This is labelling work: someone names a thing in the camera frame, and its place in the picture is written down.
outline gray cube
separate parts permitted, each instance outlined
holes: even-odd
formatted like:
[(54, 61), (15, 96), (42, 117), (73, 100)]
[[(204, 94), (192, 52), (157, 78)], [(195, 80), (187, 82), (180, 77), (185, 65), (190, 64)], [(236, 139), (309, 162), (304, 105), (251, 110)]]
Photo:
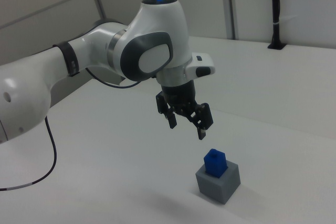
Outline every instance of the gray cube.
[(202, 194), (225, 204), (240, 185), (238, 165), (226, 161), (227, 170), (220, 178), (216, 178), (205, 171), (203, 165), (196, 173), (199, 190)]

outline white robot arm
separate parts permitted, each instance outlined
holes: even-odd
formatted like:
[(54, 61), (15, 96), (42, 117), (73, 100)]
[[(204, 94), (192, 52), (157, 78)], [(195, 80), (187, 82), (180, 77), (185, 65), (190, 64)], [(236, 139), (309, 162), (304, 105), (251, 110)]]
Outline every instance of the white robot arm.
[(39, 124), (49, 110), (53, 85), (90, 66), (133, 81), (156, 77), (162, 86), (156, 96), (158, 111), (171, 128), (176, 126), (174, 113), (182, 115), (195, 124), (202, 139), (213, 123), (208, 104), (195, 102), (193, 80), (214, 73), (214, 64), (208, 54), (191, 53), (179, 1), (143, 0), (129, 26), (104, 23), (74, 40), (0, 66), (0, 143)]

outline blue cube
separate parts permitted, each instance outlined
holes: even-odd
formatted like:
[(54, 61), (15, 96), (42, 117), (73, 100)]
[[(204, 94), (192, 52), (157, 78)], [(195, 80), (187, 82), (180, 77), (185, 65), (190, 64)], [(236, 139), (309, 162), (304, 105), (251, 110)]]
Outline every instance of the blue cube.
[(206, 173), (220, 178), (227, 169), (225, 153), (211, 149), (204, 157)]

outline white table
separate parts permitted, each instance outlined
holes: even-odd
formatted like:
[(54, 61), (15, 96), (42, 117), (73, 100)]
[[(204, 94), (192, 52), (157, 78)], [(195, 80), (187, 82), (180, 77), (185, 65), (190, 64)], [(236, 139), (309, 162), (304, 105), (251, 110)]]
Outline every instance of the white table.
[[(218, 93), (206, 80), (216, 75), (196, 81), (196, 97), (211, 105)], [(335, 140), (215, 108), (200, 141), (185, 118), (169, 128), (159, 91), (154, 80), (128, 90), (92, 80), (52, 107), (56, 168), (0, 192), (1, 223), (334, 223)], [(241, 185), (224, 206), (195, 178), (211, 148), (239, 165)], [(44, 123), (0, 145), (0, 187), (40, 178), (52, 154)]]

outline black cable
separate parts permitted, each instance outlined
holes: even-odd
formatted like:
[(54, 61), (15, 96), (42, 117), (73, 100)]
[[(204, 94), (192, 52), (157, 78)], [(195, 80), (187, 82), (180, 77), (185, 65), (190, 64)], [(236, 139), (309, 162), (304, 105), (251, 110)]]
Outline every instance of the black cable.
[(102, 80), (100, 80), (97, 76), (95, 76), (88, 68), (86, 68), (86, 71), (93, 77), (93, 78), (95, 78), (97, 81), (99, 81), (99, 82), (101, 82), (101, 83), (103, 83), (103, 84), (105, 84), (105, 85), (107, 85), (107, 86), (109, 86), (109, 87), (112, 87), (112, 88), (116, 88), (116, 89), (128, 89), (128, 88), (131, 88), (131, 87), (134, 87), (134, 86), (136, 86), (136, 85), (138, 85), (139, 83), (140, 83), (140, 81), (139, 82), (136, 82), (136, 83), (134, 83), (134, 84), (132, 84), (132, 85), (129, 85), (129, 86), (116, 86), (116, 85), (112, 85), (112, 84), (109, 84), (109, 83), (107, 83), (107, 82), (104, 82), (104, 81), (102, 81)]
[(39, 183), (40, 181), (42, 181), (42, 180), (45, 179), (46, 177), (48, 177), (49, 174), (54, 170), (55, 165), (56, 165), (56, 160), (57, 160), (56, 145), (55, 145), (55, 142), (54, 142), (53, 134), (51, 133), (51, 130), (50, 130), (50, 127), (49, 127), (49, 123), (48, 123), (48, 118), (47, 118), (47, 117), (45, 118), (45, 122), (46, 122), (47, 130), (48, 130), (48, 133), (49, 133), (49, 136), (50, 136), (50, 140), (51, 140), (51, 143), (52, 143), (52, 145), (53, 145), (53, 150), (54, 150), (54, 162), (53, 162), (53, 164), (52, 164), (51, 169), (47, 172), (46, 175), (44, 175), (42, 178), (39, 178), (38, 180), (36, 180), (36, 181), (34, 181), (34, 182), (30, 182), (30, 183), (28, 183), (28, 184), (24, 184), (24, 185), (20, 185), (20, 186), (13, 186), (13, 187), (7, 187), (7, 188), (0, 188), (0, 191), (10, 191), (10, 190), (20, 189), (20, 188), (24, 188), (24, 187), (27, 187), (27, 186), (34, 185), (34, 184), (36, 184), (36, 183)]

